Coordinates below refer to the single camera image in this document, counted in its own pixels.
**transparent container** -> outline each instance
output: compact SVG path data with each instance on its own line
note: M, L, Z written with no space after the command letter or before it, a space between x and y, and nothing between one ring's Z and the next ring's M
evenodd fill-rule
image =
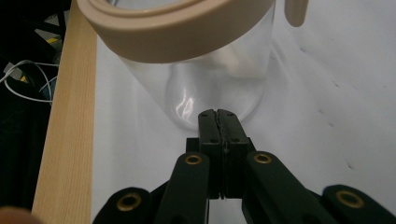
M78 4L105 44L180 126L197 129L198 114L218 108L243 121L259 104L274 0Z

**white cable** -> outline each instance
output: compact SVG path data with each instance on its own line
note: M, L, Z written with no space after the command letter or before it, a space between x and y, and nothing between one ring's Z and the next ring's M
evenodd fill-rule
M11 91L11 92L14 93L15 95L17 95L17 96L19 96L19 97L21 97L21 98L23 98L23 99L31 100L31 101L36 101L36 102L40 102L40 103L50 103L50 104L52 103L52 101L49 101L49 100L39 100L39 99L35 99L35 98L31 98L31 97L28 97L28 96L19 94L19 93L15 92L14 90L12 90L12 89L8 86L8 83L7 83L6 80L4 81L4 84L6 85L6 87L7 87L7 89L8 89L9 91Z
M48 87L48 89L49 89L49 100L39 100L39 99L35 99L35 98L31 98L31 97L27 97L27 96L21 95L21 94L15 92L14 90L12 90L12 89L8 86L7 78L15 71L15 69L16 69L17 67L19 67L19 66L21 66L21 65L23 65L23 64L27 64L27 63L32 63L32 64L34 64L34 65L38 68L38 70L40 70L41 74L44 76L44 79L46 79L47 84L44 85L43 88L45 88L46 86ZM8 71L6 72L6 74L4 75L4 77L2 77L2 78L0 79L0 83L2 83L3 81L5 81L5 84L6 84L7 89L8 89L9 91L11 91L12 93L14 93L15 95L17 95L17 96L19 96L19 97L21 97L21 98L23 98L23 99L27 99L27 100L31 100L31 101L36 101L36 102L42 102L42 103L50 103L50 104L51 104L51 103L52 103L52 93L51 93L51 89L50 89L50 82L49 82L49 80L48 80L48 78L47 78L45 72L43 71L43 69L42 69L39 65L57 66L57 67L59 66L58 64L34 63L34 62L32 62L32 61L29 61L29 60L23 60L23 61L18 62L18 63L15 64L15 65L13 65L11 68L9 68Z
M53 77L52 79L49 80L49 83L46 83L44 86L40 88L38 92L42 92L46 86L48 86L53 80L55 80L57 77Z

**black bracket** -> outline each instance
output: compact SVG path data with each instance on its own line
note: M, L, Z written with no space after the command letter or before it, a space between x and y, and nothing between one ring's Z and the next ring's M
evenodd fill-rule
M379 203L351 187L306 189L273 154L256 151L237 116L206 110L199 138L188 138L168 182L151 193L128 188L115 193L94 224L204 224L209 199L242 199L248 224L396 224Z

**brass screw insert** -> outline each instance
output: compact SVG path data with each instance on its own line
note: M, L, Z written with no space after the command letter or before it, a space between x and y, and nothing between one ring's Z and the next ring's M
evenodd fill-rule
M351 208L362 208L364 206L364 200L356 193L348 190L337 191L335 197L340 203Z
M254 161L262 164L267 164L272 161L272 158L264 153L260 153L254 156Z
M142 203L142 198L138 193L127 193L117 202L117 208L121 212L129 212L136 207L138 207Z
M190 155L184 161L189 165L196 165L202 162L202 158L197 155Z

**wooden board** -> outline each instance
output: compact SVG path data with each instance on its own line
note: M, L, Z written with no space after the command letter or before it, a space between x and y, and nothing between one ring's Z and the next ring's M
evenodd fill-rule
M33 213L45 223L91 221L96 33L70 11Z

